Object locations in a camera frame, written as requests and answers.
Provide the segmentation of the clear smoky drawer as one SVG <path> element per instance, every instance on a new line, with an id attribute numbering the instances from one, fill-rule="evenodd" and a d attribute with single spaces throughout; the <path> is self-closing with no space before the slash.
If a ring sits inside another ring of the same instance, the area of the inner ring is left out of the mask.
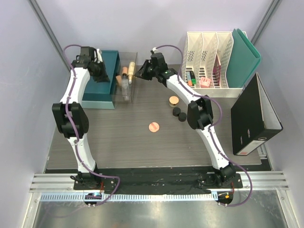
<path id="1" fill-rule="evenodd" d="M 135 97 L 137 52 L 119 52 L 119 59 L 119 68 L 115 75 L 116 88 L 112 98 L 115 103 L 131 103 Z"/>

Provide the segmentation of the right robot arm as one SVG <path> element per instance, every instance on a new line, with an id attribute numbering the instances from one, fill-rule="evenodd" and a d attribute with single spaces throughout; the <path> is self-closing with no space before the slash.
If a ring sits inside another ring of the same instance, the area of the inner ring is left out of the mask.
<path id="1" fill-rule="evenodd" d="M 135 76 L 144 80 L 157 78 L 158 82 L 172 90 L 187 106 L 187 122 L 203 140 L 211 158 L 215 184 L 228 186 L 236 171 L 227 158 L 215 132 L 211 99 L 189 87 L 177 71 L 168 68 L 162 53 L 152 53 Z"/>

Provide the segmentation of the clear blue label bottle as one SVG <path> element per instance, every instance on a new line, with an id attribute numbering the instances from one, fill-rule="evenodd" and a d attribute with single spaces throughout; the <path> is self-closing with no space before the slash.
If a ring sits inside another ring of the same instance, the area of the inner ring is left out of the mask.
<path id="1" fill-rule="evenodd" d="M 122 78 L 122 95 L 125 101 L 130 100 L 130 87 L 127 78 Z"/>

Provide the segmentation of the peach foundation bottle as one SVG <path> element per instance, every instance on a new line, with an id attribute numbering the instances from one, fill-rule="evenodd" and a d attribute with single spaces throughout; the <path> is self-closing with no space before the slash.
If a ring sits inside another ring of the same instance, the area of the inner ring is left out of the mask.
<path id="1" fill-rule="evenodd" d="M 116 82 L 119 87 L 122 86 L 122 77 L 120 75 L 116 76 Z"/>

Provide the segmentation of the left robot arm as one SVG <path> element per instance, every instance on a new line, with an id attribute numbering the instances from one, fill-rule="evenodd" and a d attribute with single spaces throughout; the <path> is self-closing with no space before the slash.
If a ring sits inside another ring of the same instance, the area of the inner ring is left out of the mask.
<path id="1" fill-rule="evenodd" d="M 90 79 L 109 82 L 102 51 L 94 47 L 81 46 L 80 54 L 70 64 L 70 78 L 66 91 L 58 103 L 52 105 L 52 113 L 58 131 L 70 143 L 77 160 L 77 175 L 72 179 L 95 190 L 101 184 L 97 164 L 92 157 L 87 133 L 89 120 L 82 108 L 85 88 Z"/>

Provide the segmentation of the small beige concealer tube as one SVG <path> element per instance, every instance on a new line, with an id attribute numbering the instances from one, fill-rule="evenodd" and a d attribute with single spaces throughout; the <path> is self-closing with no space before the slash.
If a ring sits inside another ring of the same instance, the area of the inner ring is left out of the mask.
<path id="1" fill-rule="evenodd" d="M 128 78 L 128 67 L 122 67 L 122 78 Z"/>

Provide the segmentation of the cream gold pump bottle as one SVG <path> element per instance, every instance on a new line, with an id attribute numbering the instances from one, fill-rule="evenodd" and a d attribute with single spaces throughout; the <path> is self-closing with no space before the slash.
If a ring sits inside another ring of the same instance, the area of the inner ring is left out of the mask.
<path id="1" fill-rule="evenodd" d="M 128 66 L 128 73 L 127 73 L 129 84 L 133 82 L 134 70 L 135 70 L 135 62 L 131 61 Z"/>

